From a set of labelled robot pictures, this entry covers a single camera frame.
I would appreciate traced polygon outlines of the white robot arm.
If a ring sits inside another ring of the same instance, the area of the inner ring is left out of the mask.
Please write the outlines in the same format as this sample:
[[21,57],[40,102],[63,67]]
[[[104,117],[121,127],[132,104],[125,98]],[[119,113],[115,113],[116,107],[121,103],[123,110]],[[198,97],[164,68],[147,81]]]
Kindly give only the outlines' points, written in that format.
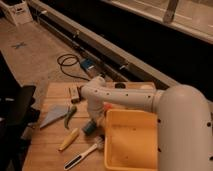
[[184,84],[166,90],[108,88],[98,76],[81,95],[92,118],[101,115],[105,102],[155,113],[159,171],[213,171],[211,110],[198,89]]

